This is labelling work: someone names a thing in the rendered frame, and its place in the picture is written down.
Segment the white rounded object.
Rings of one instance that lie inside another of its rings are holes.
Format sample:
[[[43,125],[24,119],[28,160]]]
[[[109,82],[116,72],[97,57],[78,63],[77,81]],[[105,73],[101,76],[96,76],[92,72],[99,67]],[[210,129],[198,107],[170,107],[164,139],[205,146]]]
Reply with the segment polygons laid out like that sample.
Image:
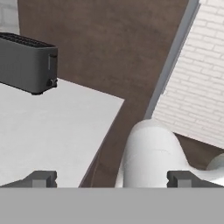
[[[166,188],[168,171],[189,171],[224,188],[224,153],[199,170],[188,163],[179,140],[161,122],[137,123],[129,133],[115,187]]]

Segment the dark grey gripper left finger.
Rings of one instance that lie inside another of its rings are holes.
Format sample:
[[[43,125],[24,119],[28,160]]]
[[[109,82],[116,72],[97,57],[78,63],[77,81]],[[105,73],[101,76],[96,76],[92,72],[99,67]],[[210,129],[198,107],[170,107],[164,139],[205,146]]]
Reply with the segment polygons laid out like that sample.
[[[34,171],[23,179],[2,185],[2,188],[55,188],[56,171]]]

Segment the dark grey toaster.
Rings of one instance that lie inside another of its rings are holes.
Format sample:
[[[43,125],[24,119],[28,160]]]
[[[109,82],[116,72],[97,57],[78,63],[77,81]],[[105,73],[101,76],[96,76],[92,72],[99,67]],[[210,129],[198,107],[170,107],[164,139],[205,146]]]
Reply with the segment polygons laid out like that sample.
[[[58,47],[11,32],[0,32],[0,82],[41,95],[56,88]]]

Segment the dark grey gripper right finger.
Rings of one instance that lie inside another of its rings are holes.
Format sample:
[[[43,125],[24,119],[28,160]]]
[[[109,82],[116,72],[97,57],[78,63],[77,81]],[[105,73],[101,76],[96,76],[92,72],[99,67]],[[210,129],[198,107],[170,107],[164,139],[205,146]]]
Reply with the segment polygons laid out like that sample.
[[[207,180],[198,178],[190,171],[168,171],[166,175],[168,182],[167,187],[175,188],[223,188]]]

